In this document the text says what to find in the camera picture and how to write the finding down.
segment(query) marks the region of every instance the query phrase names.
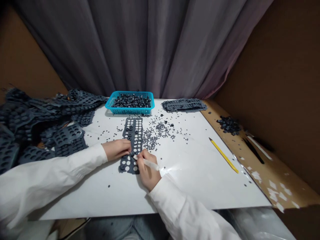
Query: gray pants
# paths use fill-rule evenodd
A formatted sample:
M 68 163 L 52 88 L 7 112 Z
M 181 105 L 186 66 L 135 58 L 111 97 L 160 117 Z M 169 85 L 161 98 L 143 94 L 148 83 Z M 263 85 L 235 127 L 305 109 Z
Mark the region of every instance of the gray pants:
M 121 240 L 130 234 L 142 240 L 169 238 L 159 214 L 92 218 L 84 230 L 87 240 Z

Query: white tool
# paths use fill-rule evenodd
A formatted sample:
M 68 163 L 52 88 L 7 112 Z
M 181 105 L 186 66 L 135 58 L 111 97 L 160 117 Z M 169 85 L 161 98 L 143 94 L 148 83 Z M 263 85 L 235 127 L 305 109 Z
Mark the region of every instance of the white tool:
M 269 158 L 271 161 L 273 161 L 272 158 L 269 156 L 269 154 L 266 153 L 266 151 L 263 150 L 262 147 L 260 147 L 260 145 L 259 145 L 255 140 L 253 140 L 252 137 L 248 136 L 248 138 L 254 143 L 254 145 L 256 145 L 256 146 L 260 149 L 260 151 L 261 151 L 264 155 L 266 155 L 267 158 Z
M 134 158 L 135 160 L 138 160 L 137 155 L 134 155 L 133 158 Z M 156 171 L 159 171 L 159 170 L 160 170 L 160 167 L 159 167 L 157 164 L 155 164 L 155 163 L 153 163 L 153 162 L 150 162 L 150 161 L 147 160 L 147 159 L 143 159 L 143 162 L 144 162 L 145 165 L 147 165 L 148 167 L 151 167 L 152 169 L 154 169 L 154 170 L 156 170 Z

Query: gray curtain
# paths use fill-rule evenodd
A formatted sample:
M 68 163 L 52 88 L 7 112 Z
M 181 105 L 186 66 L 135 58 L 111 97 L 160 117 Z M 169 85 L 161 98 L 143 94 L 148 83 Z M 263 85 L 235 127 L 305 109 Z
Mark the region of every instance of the gray curtain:
M 69 89 L 206 98 L 272 1 L 16 0 L 15 7 Z

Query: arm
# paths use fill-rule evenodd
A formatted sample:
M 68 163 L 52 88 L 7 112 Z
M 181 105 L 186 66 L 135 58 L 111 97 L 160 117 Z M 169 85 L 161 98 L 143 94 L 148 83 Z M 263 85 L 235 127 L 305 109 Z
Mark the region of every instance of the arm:
M 0 176 L 0 220 L 15 227 L 32 211 L 44 207 L 101 164 L 129 154 L 128 140 L 116 140 L 74 153 L 19 165 Z
M 143 158 L 154 163 L 157 158 L 146 149 L 138 155 L 140 177 L 173 239 L 240 239 L 223 217 L 183 193 L 170 174 L 161 178 L 144 165 Z

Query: blue plastic basket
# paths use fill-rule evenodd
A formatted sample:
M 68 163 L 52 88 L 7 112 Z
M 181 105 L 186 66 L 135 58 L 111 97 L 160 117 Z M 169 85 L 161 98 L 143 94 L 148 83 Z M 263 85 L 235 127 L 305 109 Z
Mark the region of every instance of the blue plastic basket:
M 149 108 L 118 108 L 111 107 L 114 100 L 121 94 L 143 96 L 144 98 L 149 97 L 152 101 L 150 102 Z M 154 99 L 152 92 L 130 92 L 130 91 L 115 91 L 111 94 L 109 100 L 107 101 L 105 107 L 110 109 L 113 114 L 151 114 L 151 109 L 154 108 Z

